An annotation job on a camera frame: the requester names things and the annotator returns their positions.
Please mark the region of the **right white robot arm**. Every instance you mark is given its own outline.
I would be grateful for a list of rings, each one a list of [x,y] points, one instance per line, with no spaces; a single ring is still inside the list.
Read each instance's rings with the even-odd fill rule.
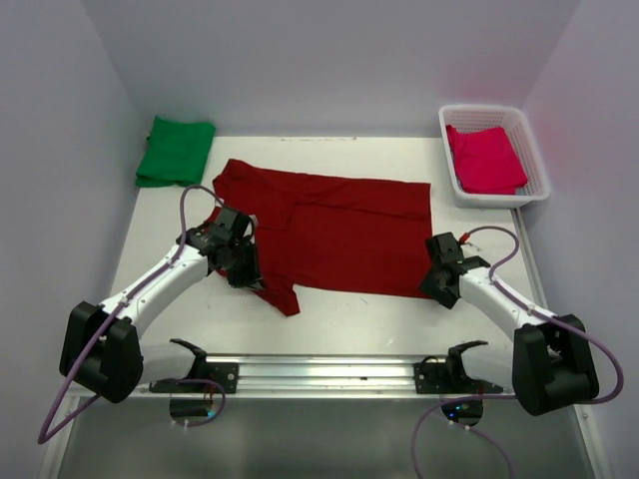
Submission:
[[[482,312],[511,345],[500,354],[486,351],[487,341],[472,340],[448,349],[442,363],[423,359],[415,372],[443,378],[455,392],[476,391],[490,382],[513,392],[522,408],[539,416],[594,399],[599,381],[583,322],[572,314],[557,316],[501,282],[482,257],[467,256],[453,234],[425,242],[430,269],[423,293],[451,309],[464,301]]]

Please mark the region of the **dark red t shirt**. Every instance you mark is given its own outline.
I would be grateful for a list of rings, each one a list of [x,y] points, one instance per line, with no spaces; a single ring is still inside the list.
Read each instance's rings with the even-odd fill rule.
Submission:
[[[301,311],[300,285],[422,298],[430,269],[430,185],[254,167],[231,159],[213,180],[226,205],[258,220],[265,287],[285,316]]]

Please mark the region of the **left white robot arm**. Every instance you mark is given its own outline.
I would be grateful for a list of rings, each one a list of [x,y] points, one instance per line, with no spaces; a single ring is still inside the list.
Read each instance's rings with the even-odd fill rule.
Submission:
[[[69,315],[60,373],[112,403],[146,383],[201,389],[213,378],[203,349],[183,339],[152,346],[141,339],[171,303],[214,272],[233,288],[264,289],[256,226],[255,217],[222,207],[212,220],[184,228],[164,258],[122,291],[98,304],[77,304]]]

